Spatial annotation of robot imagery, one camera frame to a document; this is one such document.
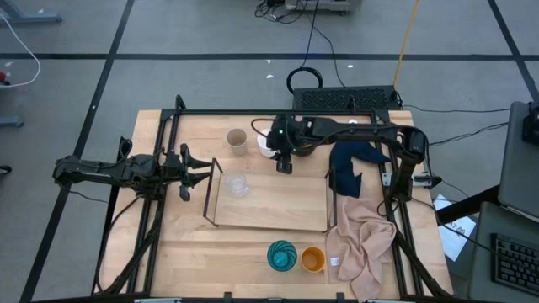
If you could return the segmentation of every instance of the beige cloth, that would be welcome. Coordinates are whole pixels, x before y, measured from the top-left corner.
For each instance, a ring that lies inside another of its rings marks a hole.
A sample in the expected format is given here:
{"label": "beige cloth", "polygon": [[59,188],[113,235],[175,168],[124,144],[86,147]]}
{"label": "beige cloth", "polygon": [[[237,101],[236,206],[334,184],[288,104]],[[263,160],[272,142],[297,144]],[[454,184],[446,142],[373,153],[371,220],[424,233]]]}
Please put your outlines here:
{"label": "beige cloth", "polygon": [[375,299],[380,294],[382,262],[391,262],[391,257],[384,252],[396,233],[393,223],[373,210],[374,204],[369,199],[340,199],[337,226],[326,240],[329,282],[351,281],[359,302]]}

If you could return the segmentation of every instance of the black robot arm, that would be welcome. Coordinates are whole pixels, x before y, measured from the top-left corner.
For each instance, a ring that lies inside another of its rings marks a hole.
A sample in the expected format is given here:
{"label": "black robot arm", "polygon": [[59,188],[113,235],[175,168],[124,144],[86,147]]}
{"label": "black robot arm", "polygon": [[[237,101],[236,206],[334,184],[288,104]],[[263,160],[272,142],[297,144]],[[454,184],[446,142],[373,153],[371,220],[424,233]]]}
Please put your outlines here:
{"label": "black robot arm", "polygon": [[336,141],[385,144],[401,159],[398,170],[392,174],[389,196],[404,202],[411,200],[414,169],[425,159],[428,144],[426,135],[413,126],[339,123],[318,117],[297,121],[292,115],[280,115],[271,126],[267,147],[276,151],[272,159],[277,161],[277,171],[292,173],[291,155],[308,156],[318,146]]}
{"label": "black robot arm", "polygon": [[61,186],[89,181],[127,187],[133,189],[138,196],[148,199],[158,199],[164,184],[181,182],[179,195],[183,201],[189,201],[188,188],[193,188],[209,177],[210,173],[189,173],[188,168],[209,167],[211,163],[194,159],[185,144],[180,148],[180,155],[172,152],[167,154],[163,164],[158,161],[161,153],[135,155],[114,163],[67,156],[56,161],[52,177]]}

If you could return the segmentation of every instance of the white paper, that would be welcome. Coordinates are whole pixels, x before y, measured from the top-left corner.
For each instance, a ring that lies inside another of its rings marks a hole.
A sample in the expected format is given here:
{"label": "white paper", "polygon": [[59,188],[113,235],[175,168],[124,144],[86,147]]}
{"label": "white paper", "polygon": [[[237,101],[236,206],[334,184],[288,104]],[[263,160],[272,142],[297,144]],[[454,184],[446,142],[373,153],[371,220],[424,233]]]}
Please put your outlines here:
{"label": "white paper", "polygon": [[[444,207],[451,205],[451,202],[446,201],[446,198],[444,198],[443,195],[438,194],[434,204],[436,210],[441,210]],[[460,232],[466,237],[470,237],[470,234],[472,234],[472,231],[475,228],[475,222],[468,217],[463,217],[457,219],[456,221],[447,223],[446,226],[451,228],[453,231]],[[455,262],[458,255],[464,248],[467,239],[463,236],[457,235],[455,232],[448,231],[443,226],[439,226],[438,231],[440,232],[441,245],[444,248],[444,253],[449,259]]]}
{"label": "white paper", "polygon": [[329,262],[331,263],[331,266],[339,266],[340,264],[339,257],[330,258]]}

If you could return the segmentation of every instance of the navy towel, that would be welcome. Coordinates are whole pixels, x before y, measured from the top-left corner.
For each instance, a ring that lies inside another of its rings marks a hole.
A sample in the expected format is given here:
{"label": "navy towel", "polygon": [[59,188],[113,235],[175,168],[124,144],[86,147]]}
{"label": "navy towel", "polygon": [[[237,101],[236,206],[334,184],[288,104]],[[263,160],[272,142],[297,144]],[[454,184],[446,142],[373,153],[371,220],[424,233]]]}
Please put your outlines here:
{"label": "navy towel", "polygon": [[[329,154],[329,166],[335,169],[335,176],[329,179],[329,186],[337,194],[359,198],[361,192],[361,173],[354,176],[352,157],[370,163],[385,163],[390,159],[380,153],[369,142],[337,141]],[[336,178],[336,189],[333,188],[333,178]]]}

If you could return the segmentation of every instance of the orange cup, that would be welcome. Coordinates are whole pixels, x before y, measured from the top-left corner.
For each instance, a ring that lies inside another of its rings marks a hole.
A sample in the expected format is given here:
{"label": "orange cup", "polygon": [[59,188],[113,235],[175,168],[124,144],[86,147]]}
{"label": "orange cup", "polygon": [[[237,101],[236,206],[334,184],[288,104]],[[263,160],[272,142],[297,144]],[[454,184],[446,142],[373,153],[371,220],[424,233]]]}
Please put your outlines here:
{"label": "orange cup", "polygon": [[326,265],[326,254],[318,247],[307,247],[302,253],[302,266],[311,273],[320,272]]}

